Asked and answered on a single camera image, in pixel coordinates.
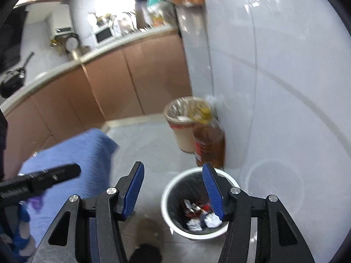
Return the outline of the blue white gloved left hand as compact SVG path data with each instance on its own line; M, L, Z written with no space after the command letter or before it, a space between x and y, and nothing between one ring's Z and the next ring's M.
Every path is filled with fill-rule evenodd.
M30 215L22 204L1 208L1 239L18 262L31 260L36 242L30 234Z

